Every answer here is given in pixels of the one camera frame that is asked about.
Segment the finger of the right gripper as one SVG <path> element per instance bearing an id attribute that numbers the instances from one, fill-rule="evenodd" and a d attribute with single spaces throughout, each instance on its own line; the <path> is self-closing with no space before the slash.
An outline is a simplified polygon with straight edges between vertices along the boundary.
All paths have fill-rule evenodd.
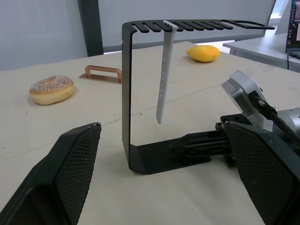
<path id="1" fill-rule="evenodd" d="M 189 161 L 210 161 L 212 156 L 222 155 L 229 141 L 197 141 L 185 144 L 185 158 Z"/>
<path id="2" fill-rule="evenodd" d="M 192 133 L 179 138 L 169 148 L 210 148 L 224 147 L 228 145 L 228 138 L 222 131 L 206 131 Z"/>

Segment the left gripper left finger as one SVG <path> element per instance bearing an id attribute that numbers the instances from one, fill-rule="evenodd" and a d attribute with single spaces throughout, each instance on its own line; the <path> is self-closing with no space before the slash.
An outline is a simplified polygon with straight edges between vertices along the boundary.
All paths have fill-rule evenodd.
<path id="1" fill-rule="evenodd" d="M 2 225 L 76 225 L 98 151 L 99 122 L 62 134 L 0 213 Z"/>

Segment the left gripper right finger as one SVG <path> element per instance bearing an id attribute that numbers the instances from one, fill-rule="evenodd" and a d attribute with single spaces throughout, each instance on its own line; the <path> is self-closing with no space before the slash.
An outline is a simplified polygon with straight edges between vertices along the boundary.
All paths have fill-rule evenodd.
<path id="1" fill-rule="evenodd" d="M 300 157 L 273 132 L 236 122 L 224 126 L 240 179 L 266 225 L 300 223 Z"/>

